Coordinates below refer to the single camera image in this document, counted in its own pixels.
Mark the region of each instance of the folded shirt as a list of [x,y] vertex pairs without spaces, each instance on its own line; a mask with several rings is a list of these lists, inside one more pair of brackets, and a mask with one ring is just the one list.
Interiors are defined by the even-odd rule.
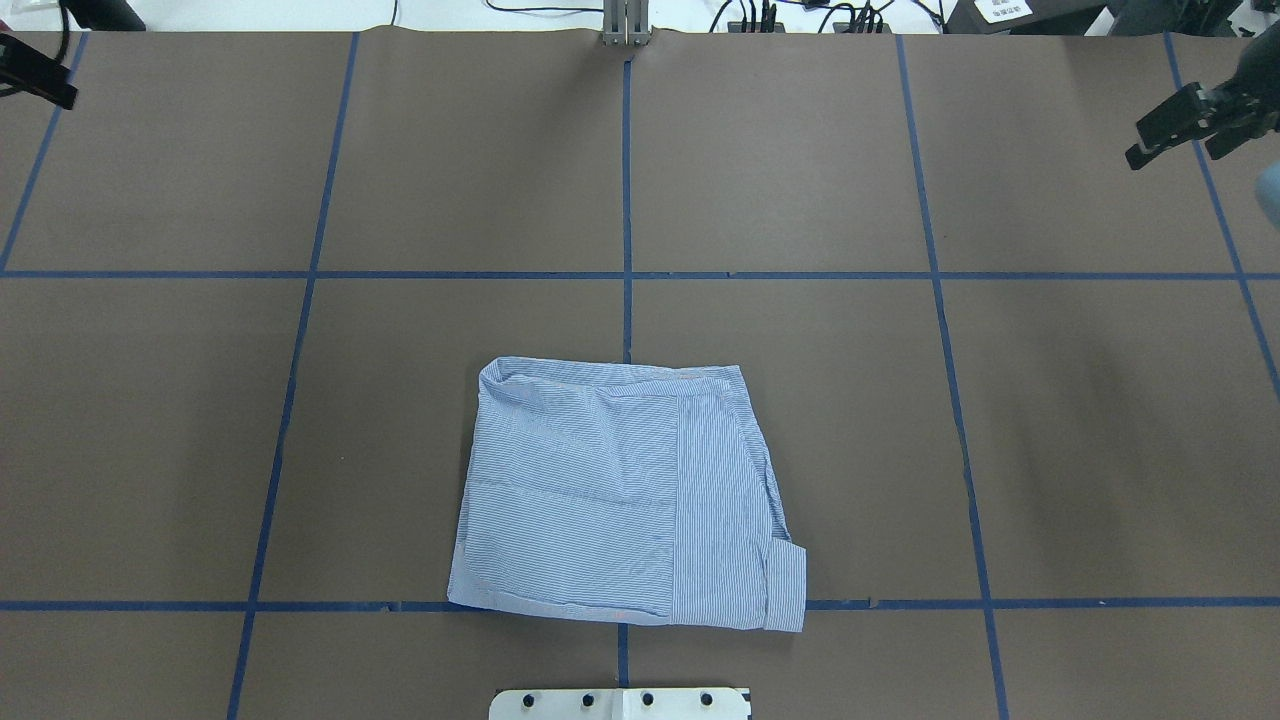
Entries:
[[452,602],[800,632],[805,551],[790,539],[739,368],[481,370]]

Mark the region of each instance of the white metal base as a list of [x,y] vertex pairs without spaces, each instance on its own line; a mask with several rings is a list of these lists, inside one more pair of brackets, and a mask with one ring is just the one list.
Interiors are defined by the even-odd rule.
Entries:
[[750,720],[744,688],[503,691],[489,720]]

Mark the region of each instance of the gray metal bracket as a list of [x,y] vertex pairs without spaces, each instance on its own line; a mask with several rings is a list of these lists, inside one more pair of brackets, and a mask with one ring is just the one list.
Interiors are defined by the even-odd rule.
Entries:
[[652,35],[649,0],[604,0],[605,45],[648,45]]

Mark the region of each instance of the shirt cuff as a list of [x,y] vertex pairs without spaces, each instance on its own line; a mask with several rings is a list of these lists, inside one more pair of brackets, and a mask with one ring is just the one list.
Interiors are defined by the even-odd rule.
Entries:
[[769,587],[764,629],[799,633],[804,628],[804,548],[785,539],[769,538],[769,556],[765,560],[764,579]]

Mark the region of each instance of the light blue object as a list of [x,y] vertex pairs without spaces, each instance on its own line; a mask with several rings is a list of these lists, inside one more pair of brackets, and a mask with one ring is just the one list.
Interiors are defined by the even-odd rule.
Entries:
[[790,539],[736,366],[481,370],[452,602],[800,632],[805,551]]
[[1254,186],[1258,196],[1258,205],[1266,213],[1271,224],[1280,229],[1280,163],[1262,170],[1258,183]]

